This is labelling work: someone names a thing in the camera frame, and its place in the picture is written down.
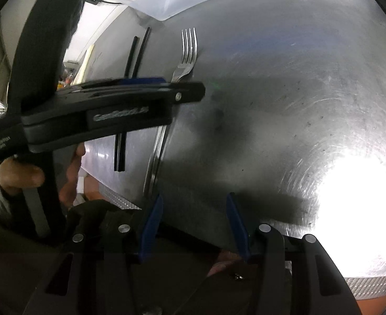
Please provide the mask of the person's left hand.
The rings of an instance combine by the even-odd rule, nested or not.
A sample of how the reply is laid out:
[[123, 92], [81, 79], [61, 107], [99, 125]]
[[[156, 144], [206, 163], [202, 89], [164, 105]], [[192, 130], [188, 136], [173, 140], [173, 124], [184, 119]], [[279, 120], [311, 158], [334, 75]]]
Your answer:
[[[58, 194], [60, 202], [66, 208], [70, 208], [76, 199], [78, 172], [85, 153], [85, 144], [80, 143], [66, 170], [67, 181]], [[0, 186], [10, 196], [17, 195], [22, 189], [38, 188], [42, 186], [44, 179], [44, 173], [39, 167], [19, 163], [14, 158], [8, 158], [0, 164]]]

